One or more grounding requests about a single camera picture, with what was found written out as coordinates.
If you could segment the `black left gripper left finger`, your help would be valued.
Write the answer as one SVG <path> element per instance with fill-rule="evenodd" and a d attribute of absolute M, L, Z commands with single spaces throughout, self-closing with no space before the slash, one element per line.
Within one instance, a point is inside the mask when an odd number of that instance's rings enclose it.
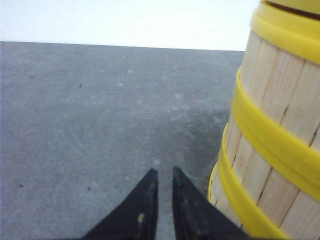
<path fill-rule="evenodd" d="M 83 240 L 154 240 L 158 223 L 158 171 L 151 168 Z"/>

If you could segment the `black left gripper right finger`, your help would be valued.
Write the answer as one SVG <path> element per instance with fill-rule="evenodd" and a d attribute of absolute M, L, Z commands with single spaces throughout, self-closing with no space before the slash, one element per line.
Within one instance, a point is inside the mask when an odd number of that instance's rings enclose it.
<path fill-rule="evenodd" d="M 172 173 L 172 212 L 177 240 L 249 240 L 215 208 L 177 166 Z"/>

